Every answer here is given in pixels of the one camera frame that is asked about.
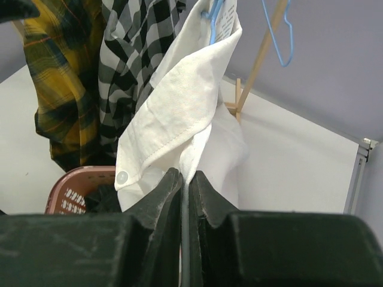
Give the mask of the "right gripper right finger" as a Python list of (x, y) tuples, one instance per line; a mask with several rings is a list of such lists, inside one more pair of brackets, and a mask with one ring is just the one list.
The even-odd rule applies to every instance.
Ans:
[(239, 210), (189, 186), (191, 286), (381, 286), (382, 250), (351, 215)]

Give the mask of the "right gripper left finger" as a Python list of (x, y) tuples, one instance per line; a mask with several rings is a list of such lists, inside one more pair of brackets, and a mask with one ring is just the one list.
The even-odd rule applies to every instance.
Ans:
[(183, 177), (123, 213), (4, 215), (2, 286), (178, 286)]

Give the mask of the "dark pinstriped shirt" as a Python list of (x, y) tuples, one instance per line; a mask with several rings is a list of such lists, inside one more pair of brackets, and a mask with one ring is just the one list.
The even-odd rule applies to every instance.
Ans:
[(99, 185), (84, 198), (86, 213), (121, 213), (114, 185)]

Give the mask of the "pink plastic laundry basket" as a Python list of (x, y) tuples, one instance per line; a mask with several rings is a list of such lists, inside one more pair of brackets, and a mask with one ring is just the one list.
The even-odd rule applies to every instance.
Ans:
[(53, 186), (45, 207), (46, 214), (83, 214), (84, 198), (99, 185), (113, 184), (114, 166), (84, 166), (64, 174)]

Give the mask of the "light blue wire hanger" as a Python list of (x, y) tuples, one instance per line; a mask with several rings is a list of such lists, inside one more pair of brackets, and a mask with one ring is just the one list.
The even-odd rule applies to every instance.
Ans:
[(266, 43), (273, 48), (279, 65), (286, 68), (294, 57), (294, 28), (290, 19), (292, 1), (261, 1), (266, 21)]

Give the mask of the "blue hanger of white shirt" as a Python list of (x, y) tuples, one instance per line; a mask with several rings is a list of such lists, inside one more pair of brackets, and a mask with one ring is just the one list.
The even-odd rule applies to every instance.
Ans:
[(224, 2), (223, 0), (214, 0), (212, 3), (211, 9), (209, 11), (201, 12), (201, 17), (210, 21), (210, 28), (211, 28), (211, 36), (209, 40), (210, 45), (213, 45), (215, 43), (216, 21), (217, 21), (217, 17), (223, 2)]

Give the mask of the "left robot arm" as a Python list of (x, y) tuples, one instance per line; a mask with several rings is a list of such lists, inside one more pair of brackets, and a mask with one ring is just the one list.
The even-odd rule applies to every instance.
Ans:
[(0, 24), (39, 15), (39, 10), (31, 0), (0, 0)]

